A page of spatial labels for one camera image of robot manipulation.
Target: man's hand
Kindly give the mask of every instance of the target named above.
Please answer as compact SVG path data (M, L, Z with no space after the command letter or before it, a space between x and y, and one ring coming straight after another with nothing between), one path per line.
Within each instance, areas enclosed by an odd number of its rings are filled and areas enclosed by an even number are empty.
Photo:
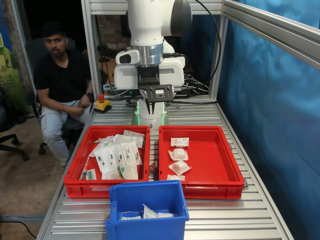
M85 109L90 106L90 103L90 98L87 95L83 95L79 101L79 107Z
M76 116L76 117L79 117L83 113L83 111L84 111L84 109L82 107L71 106L71 107L68 107L66 113L73 115L73 116Z

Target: floor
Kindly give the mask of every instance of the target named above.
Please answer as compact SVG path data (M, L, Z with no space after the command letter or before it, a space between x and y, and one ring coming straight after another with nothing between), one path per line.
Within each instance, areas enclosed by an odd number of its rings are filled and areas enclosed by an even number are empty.
M18 153L0 151L0 218L3 215L41 216L40 220L25 222L37 235L42 225L41 218L47 213L65 169L47 146L45 155L38 154L43 140L36 118L0 132L0 137L9 134L17 135L17 148L25 150L30 160L23 162ZM13 146L10 140L5 144ZM0 223L0 234L1 240L34 239L19 223Z

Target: blue bin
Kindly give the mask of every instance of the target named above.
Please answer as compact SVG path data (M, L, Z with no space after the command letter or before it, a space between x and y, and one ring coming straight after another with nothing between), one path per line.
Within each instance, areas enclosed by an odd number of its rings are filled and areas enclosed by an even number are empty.
M184 239L189 213L179 180L123 183L111 187L109 194L110 220L105 222L108 240ZM121 216L143 215L138 214L144 210L143 204L174 217L120 220Z

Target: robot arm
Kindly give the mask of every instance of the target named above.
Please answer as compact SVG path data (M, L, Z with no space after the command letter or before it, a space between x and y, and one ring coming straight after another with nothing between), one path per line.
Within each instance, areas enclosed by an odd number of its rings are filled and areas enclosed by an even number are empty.
M182 36L191 26L187 0L128 0L131 47L118 53L114 84L118 90L140 89L142 119L158 119L163 102L174 98L173 87L184 84L185 58L164 58L174 53L164 36Z

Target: brick wall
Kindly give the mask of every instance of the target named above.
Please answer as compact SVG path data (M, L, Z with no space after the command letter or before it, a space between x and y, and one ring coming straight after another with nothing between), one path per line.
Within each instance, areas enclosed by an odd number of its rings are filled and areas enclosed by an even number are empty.
M34 90L27 68L25 55L22 49L11 0L2 0L2 3L6 18L6 24L9 31L12 50L17 57L18 71L21 78L21 84L24 89L24 94L27 95L29 93L33 93Z
M120 15L99 15L98 23L104 45L114 50L125 49L130 45L130 38L121 35Z

